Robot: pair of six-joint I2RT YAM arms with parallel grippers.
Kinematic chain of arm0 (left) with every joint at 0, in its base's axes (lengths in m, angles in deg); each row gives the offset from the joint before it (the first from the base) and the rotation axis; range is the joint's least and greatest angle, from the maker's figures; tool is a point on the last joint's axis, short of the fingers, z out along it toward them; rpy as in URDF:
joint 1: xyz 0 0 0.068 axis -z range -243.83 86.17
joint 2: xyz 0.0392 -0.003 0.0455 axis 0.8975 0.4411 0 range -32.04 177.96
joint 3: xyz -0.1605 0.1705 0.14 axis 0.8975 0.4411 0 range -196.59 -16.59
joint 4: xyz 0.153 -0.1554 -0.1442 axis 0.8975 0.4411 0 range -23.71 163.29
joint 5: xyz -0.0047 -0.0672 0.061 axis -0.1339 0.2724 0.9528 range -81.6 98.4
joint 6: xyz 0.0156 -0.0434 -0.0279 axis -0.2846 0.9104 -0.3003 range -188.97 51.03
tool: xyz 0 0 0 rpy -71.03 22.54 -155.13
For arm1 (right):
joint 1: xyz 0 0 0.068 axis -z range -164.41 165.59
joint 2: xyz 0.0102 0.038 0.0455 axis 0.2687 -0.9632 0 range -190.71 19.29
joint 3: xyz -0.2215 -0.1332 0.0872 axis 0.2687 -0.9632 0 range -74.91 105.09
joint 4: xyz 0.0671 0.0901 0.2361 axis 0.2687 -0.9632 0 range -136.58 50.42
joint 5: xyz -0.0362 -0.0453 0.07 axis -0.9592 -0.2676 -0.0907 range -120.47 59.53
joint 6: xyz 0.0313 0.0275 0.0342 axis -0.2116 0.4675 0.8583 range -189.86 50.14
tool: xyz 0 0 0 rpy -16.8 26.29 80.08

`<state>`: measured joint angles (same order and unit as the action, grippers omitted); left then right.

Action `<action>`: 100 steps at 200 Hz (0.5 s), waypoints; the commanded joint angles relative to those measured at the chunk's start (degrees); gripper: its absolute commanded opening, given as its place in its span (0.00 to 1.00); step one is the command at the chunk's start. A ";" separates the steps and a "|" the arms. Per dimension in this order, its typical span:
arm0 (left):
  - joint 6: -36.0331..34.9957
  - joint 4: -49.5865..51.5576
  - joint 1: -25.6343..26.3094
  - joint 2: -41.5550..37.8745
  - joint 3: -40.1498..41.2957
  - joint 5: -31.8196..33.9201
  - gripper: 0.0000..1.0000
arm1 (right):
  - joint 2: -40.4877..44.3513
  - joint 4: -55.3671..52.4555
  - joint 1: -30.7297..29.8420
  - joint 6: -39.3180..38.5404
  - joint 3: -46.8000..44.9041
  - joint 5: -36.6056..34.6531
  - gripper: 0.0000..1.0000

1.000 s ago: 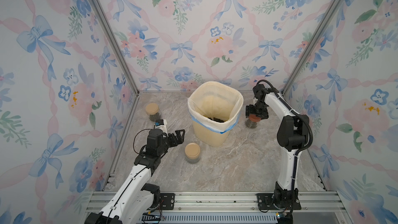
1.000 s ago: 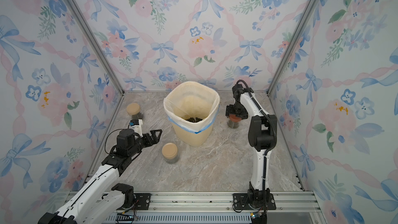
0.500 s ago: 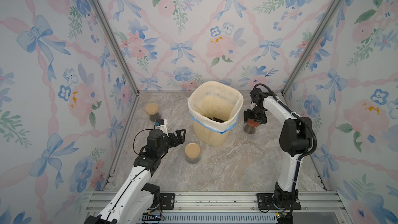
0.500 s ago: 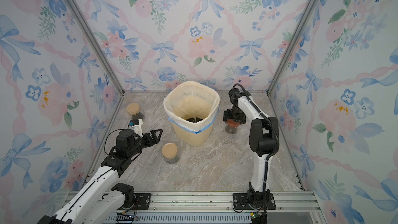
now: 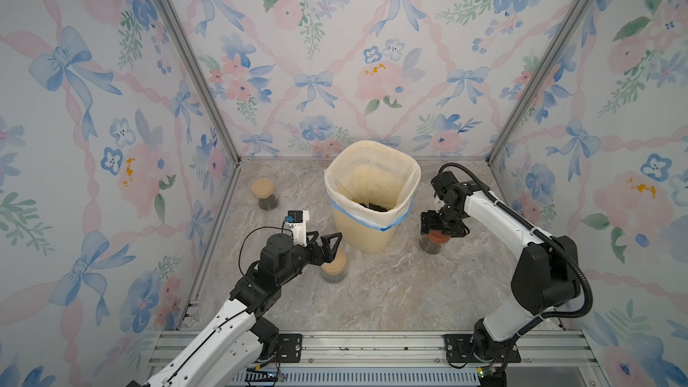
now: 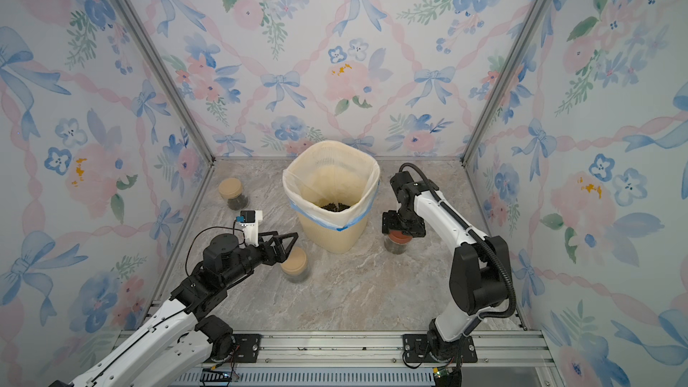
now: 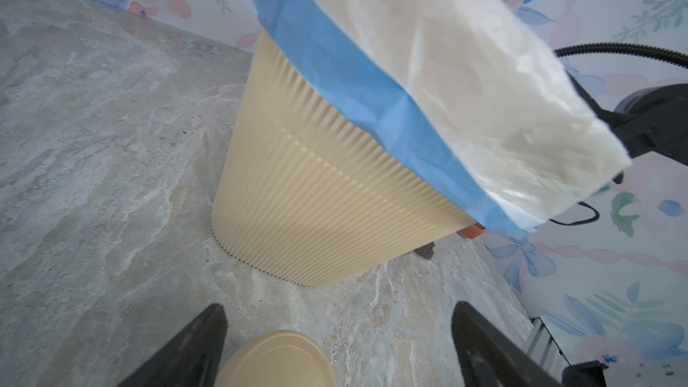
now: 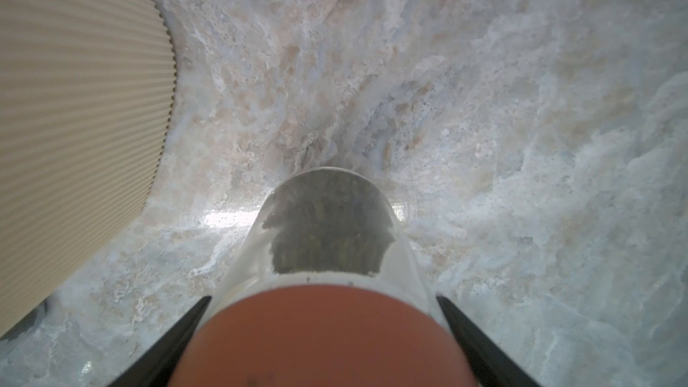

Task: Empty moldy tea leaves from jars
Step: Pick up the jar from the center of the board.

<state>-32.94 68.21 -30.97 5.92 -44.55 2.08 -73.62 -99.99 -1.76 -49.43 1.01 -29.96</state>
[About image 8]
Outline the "glass jar with tea leaves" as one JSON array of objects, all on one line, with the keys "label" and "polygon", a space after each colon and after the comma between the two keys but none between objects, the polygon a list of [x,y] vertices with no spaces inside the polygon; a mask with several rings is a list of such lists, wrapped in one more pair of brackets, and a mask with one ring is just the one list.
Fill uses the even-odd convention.
[{"label": "glass jar with tea leaves", "polygon": [[259,293],[306,285],[380,293],[449,327],[392,205],[350,170],[313,169],[268,196],[201,322]]}]

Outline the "red jar lid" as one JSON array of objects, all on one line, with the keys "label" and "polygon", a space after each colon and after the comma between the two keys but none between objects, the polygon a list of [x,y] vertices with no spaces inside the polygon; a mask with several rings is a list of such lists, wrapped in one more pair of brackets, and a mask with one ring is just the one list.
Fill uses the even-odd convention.
[{"label": "red jar lid", "polygon": [[454,338],[376,292],[306,285],[266,291],[195,333],[172,386],[475,386]]}]

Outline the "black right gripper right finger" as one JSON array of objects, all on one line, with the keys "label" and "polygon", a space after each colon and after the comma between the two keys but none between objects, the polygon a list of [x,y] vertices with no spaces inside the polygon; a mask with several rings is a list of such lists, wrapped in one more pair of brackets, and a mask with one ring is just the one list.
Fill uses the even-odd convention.
[{"label": "black right gripper right finger", "polygon": [[448,297],[436,297],[453,337],[481,386],[539,387],[540,384],[465,315]]}]

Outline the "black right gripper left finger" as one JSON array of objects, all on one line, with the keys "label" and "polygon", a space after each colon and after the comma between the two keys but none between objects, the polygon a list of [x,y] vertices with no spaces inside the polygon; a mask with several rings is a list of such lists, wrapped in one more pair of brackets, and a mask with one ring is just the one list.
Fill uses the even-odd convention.
[{"label": "black right gripper left finger", "polygon": [[201,322],[211,296],[202,297],[110,387],[165,387]]}]

